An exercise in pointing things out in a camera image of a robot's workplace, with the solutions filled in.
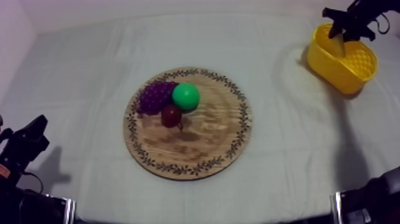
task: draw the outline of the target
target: white tablecloth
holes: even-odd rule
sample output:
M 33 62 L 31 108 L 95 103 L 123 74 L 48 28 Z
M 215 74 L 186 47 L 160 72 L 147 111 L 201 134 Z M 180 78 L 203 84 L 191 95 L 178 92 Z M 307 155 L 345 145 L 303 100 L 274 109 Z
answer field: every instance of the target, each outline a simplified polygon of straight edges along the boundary
M 343 99 L 304 67 L 321 21 L 246 14 L 114 20 L 40 35 L 1 103 L 6 127 L 44 114 L 51 144 L 29 170 L 45 191 L 77 200 L 88 220 L 270 223 L 330 211 L 328 195 L 400 165 L 400 40 L 368 43 L 380 65 Z M 130 97 L 150 77 L 198 66 L 249 99 L 252 135 L 226 170 L 170 181 L 132 159 L 123 139 Z M 20 186 L 38 188 L 33 179 Z

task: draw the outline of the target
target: green plastic ball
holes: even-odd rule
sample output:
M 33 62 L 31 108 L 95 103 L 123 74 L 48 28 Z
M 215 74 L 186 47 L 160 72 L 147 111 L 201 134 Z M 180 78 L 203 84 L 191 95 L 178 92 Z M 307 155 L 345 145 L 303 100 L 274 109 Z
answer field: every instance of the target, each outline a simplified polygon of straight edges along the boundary
M 193 110 L 199 105 L 200 93 L 195 85 L 181 83 L 172 92 L 172 99 L 182 110 Z

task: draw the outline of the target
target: yellow basket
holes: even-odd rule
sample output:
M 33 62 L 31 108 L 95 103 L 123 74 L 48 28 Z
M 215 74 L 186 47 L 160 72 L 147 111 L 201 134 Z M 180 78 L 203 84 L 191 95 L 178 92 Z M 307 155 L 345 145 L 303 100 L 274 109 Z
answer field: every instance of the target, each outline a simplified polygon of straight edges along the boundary
M 354 94 L 374 77 L 378 67 L 376 56 L 362 42 L 351 41 L 345 43 L 345 57 L 334 57 L 328 53 L 334 47 L 333 40 L 328 38 L 331 27 L 332 24 L 323 24 L 314 31 L 308 64 L 343 94 Z

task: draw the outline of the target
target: purple grapes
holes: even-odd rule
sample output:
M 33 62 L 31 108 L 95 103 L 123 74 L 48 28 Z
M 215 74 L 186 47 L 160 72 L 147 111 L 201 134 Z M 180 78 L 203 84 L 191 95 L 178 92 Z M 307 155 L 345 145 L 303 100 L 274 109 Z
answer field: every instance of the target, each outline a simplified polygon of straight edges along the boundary
M 172 92 L 179 83 L 154 82 L 145 87 L 140 95 L 139 114 L 156 115 L 165 106 L 171 104 Z

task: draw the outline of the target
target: wooden plate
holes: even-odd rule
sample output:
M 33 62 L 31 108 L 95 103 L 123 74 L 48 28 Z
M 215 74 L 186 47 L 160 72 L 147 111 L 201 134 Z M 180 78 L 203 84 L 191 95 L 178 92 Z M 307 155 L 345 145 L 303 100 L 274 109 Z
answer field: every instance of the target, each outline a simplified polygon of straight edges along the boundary
M 137 114 L 140 93 L 154 81 L 187 82 L 199 89 L 200 104 L 183 115 L 182 132 L 164 127 L 160 114 Z M 124 138 L 146 170 L 168 179 L 194 180 L 234 162 L 249 140 L 251 126 L 251 109 L 236 84 L 208 69 L 184 67 L 153 77 L 134 94 L 124 116 Z

